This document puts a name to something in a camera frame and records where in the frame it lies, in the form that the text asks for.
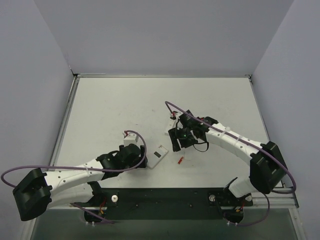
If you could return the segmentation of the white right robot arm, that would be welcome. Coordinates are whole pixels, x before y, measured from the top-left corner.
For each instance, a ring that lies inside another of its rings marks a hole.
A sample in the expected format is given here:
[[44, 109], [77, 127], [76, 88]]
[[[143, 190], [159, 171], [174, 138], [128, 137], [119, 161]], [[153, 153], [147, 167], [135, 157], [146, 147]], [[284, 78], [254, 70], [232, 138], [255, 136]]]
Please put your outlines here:
[[235, 177], [225, 186], [239, 199], [254, 192], [269, 194], [286, 175], [287, 166], [278, 145], [272, 141], [261, 143], [243, 137], [209, 116], [194, 118], [190, 111], [177, 114], [168, 135], [172, 150], [205, 144], [219, 146], [249, 166], [249, 175]]

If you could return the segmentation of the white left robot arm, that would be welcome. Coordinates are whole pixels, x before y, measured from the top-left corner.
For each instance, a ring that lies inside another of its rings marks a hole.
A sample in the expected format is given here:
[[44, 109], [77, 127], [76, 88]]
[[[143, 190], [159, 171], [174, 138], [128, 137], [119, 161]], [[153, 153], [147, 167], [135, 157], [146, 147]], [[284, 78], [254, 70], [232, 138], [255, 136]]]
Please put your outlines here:
[[64, 204], [88, 202], [96, 206], [103, 199], [96, 182], [135, 169], [145, 158], [146, 146], [131, 143], [76, 167], [57, 166], [53, 171], [35, 168], [12, 191], [20, 219], [33, 220]]

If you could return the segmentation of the white remote with red keypad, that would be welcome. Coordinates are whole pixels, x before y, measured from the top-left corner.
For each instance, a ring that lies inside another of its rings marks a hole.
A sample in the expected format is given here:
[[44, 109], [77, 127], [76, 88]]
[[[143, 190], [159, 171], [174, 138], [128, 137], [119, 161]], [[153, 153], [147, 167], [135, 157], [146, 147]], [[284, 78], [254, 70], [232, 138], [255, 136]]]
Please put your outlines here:
[[153, 150], [147, 151], [147, 167], [149, 169], [154, 169], [158, 163], [168, 154], [169, 150], [163, 145], [159, 145]]

